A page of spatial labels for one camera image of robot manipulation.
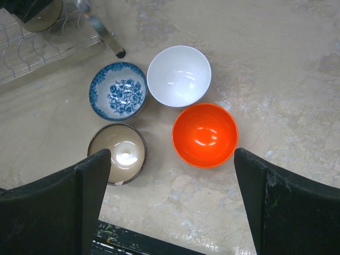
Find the olive beige bowl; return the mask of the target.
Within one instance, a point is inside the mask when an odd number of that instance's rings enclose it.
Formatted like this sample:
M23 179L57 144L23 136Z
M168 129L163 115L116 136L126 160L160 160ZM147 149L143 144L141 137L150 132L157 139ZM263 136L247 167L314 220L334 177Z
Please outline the olive beige bowl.
M27 23L22 22L22 27L30 32L41 32L56 23L63 10L62 0L53 0L42 11Z

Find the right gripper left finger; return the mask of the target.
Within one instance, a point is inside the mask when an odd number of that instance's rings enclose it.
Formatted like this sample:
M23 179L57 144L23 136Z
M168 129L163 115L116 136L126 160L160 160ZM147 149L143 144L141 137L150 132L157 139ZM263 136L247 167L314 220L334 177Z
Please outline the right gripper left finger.
M111 152L34 182L1 189L1 254L89 254L111 170Z

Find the blue floral ceramic bowl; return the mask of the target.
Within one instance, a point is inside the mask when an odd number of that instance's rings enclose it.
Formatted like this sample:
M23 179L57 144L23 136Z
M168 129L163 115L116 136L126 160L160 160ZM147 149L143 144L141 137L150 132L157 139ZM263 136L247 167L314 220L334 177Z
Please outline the blue floral ceramic bowl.
M123 121L139 112L148 97L146 75L130 62L115 62L103 67L89 87L93 111L107 121Z

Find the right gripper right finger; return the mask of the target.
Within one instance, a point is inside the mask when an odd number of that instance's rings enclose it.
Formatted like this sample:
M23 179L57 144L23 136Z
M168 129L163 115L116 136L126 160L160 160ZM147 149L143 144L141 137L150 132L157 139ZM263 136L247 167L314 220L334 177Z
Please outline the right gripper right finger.
M234 166L257 254L339 254L339 189L244 148Z

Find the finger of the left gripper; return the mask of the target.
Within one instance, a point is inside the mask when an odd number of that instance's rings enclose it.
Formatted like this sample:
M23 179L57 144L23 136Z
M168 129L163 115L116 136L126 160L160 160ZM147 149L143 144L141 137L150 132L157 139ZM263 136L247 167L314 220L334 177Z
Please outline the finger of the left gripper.
M6 9L20 21L27 23L51 2L49 0L1 0L1 9Z

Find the orange plastic bowl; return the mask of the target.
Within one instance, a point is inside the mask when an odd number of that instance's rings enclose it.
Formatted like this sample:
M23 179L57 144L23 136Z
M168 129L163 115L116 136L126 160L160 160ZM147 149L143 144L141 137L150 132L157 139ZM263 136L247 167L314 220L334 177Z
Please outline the orange plastic bowl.
M238 140L234 117L211 103L188 107L177 117L172 128L176 153L184 162L198 168L214 168L229 160Z

